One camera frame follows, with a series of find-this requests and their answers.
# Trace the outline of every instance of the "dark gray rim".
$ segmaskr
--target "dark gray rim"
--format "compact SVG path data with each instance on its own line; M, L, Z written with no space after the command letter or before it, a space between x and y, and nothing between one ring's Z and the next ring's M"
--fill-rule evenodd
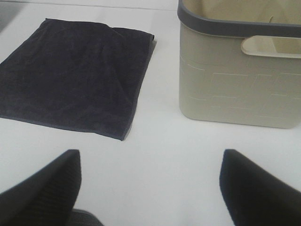
M178 17L187 27L201 33L231 37L254 35L301 38L301 25L208 19L189 11L179 0Z

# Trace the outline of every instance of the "table surface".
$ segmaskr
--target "table surface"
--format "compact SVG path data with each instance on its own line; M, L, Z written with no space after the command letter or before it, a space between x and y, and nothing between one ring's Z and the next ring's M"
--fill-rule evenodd
M45 18L154 34L157 45L131 131L121 142L0 119L0 192L67 149L81 154L83 180L75 207L92 212L106 226L232 226L219 188L227 148L237 149L301 190L301 125L275 129L195 121L180 112L176 0L86 0L86 6L81 2L0 1L0 62Z

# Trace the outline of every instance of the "basket handle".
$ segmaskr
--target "basket handle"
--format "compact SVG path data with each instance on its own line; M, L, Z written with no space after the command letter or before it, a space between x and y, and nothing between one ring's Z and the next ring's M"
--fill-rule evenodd
M252 56L301 59L301 38L256 35L243 40L241 50Z

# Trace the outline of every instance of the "black object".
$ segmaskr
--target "black object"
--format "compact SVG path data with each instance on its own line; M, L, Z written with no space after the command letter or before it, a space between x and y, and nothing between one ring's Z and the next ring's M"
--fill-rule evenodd
M220 174L236 226L300 226L301 193L236 150L226 150Z
M81 183L78 150L68 150L25 181L0 194L0 226L103 226L72 210Z
M301 25L263 22L229 21L205 18L194 14L179 0L178 17L187 27L201 33L230 37L254 35L301 38Z
M0 117L123 140L154 36L46 19L0 64Z

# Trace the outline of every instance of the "beige basket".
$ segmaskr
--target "beige basket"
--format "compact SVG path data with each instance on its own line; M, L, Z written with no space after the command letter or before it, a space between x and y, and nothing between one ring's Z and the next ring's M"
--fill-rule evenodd
M301 24L301 2L250 2L180 0L180 109L192 119L292 128L301 121L301 26L288 23ZM253 14L259 5L266 12Z

